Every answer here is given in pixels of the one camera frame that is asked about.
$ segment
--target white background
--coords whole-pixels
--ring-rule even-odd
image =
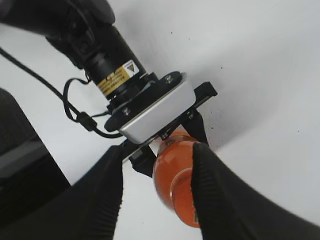
[[[116,26],[144,67],[187,72],[219,95],[204,104],[210,146],[259,192],[320,225],[320,1],[111,0]],[[42,37],[0,26],[0,46],[60,91],[84,77]],[[59,99],[0,58],[2,88],[17,99],[71,183],[112,144],[70,122]],[[75,83],[70,101],[89,113],[106,101]],[[201,239],[157,199],[153,182],[124,165],[115,240]]]

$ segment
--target orange liquid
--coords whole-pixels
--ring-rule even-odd
[[[193,144],[190,136],[173,136],[160,147],[153,178],[162,202],[189,226],[199,227],[191,191]]]

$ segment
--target warning label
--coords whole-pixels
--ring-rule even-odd
[[[103,79],[98,87],[107,96],[139,72],[135,62],[130,60]]]

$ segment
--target black cable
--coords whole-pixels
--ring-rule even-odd
[[[52,86],[48,81],[46,81],[43,77],[35,73],[33,70],[25,66],[23,63],[18,61],[16,58],[14,58],[12,55],[10,55],[8,52],[6,52],[2,47],[0,47],[0,55],[2,55],[5,59],[16,65],[18,68],[22,69],[29,75],[33,76],[35,79],[40,81],[43,85],[45,85],[48,89],[50,89],[62,102],[64,101],[64,96],[54,87]],[[80,113],[70,102],[67,101],[67,105],[69,109],[71,109],[77,116],[80,116],[83,113]],[[109,138],[109,139],[115,139],[122,137],[122,134],[107,134],[102,131],[100,131],[97,127],[93,128],[92,131],[94,131],[96,134],[98,134],[101,137]]]
[[[20,61],[18,61],[17,59],[15,59],[13,56],[11,56],[8,52],[6,52],[2,47],[0,47],[0,55],[2,55],[5,59],[9,60],[11,63],[13,63],[14,65],[16,65],[18,68],[22,69],[23,71],[25,71],[26,73],[30,74],[31,76],[33,76],[35,79],[37,79],[38,81],[40,81],[43,85],[45,85],[48,89],[50,89],[61,101],[64,100],[63,95],[54,87],[52,86],[49,82],[47,82],[43,77],[41,77],[40,75],[38,75],[37,73],[35,73],[34,71],[32,71],[30,68],[28,68],[27,66],[25,66],[24,64],[22,64]],[[75,113],[78,114],[79,111],[71,104],[70,105],[70,109]]]
[[[110,115],[109,110],[104,111],[104,112],[99,113],[99,114],[96,114],[96,115],[92,115],[91,118],[98,118],[98,117],[103,117],[103,116],[107,116],[107,115]]]

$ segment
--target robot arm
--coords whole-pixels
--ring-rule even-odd
[[[148,74],[113,26],[115,15],[105,0],[0,0],[0,22],[45,36],[84,69],[109,101],[105,129],[128,139],[111,147],[67,192],[0,230],[0,237],[111,240],[122,198],[122,159],[134,153],[133,168],[151,177],[155,156],[148,143],[166,139],[180,124],[208,144],[197,108],[217,92],[209,82],[193,90],[180,72],[161,79]],[[192,194],[205,240],[320,238],[317,226],[254,191],[207,145],[195,144],[193,159]]]

